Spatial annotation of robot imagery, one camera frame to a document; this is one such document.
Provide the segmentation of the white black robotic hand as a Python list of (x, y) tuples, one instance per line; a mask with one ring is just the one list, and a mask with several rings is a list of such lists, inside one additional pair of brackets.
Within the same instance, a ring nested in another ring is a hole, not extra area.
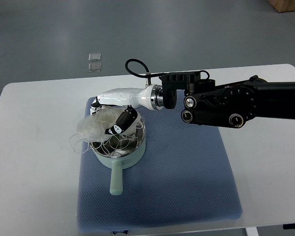
[(125, 110), (117, 118), (115, 124), (105, 130), (107, 135), (125, 132), (136, 120), (137, 108), (143, 106), (149, 110), (161, 110), (164, 107), (162, 87), (150, 85), (143, 88), (116, 88), (96, 96), (91, 104), (90, 113), (93, 115), (98, 108), (107, 106), (124, 107)]

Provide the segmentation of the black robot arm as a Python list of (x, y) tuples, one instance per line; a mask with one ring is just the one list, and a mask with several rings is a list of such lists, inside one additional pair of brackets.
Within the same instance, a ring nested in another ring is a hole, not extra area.
[(184, 91), (184, 122), (241, 128), (255, 117), (295, 119), (295, 82), (267, 82), (257, 75), (217, 86), (203, 71), (160, 75), (163, 106), (173, 109)]

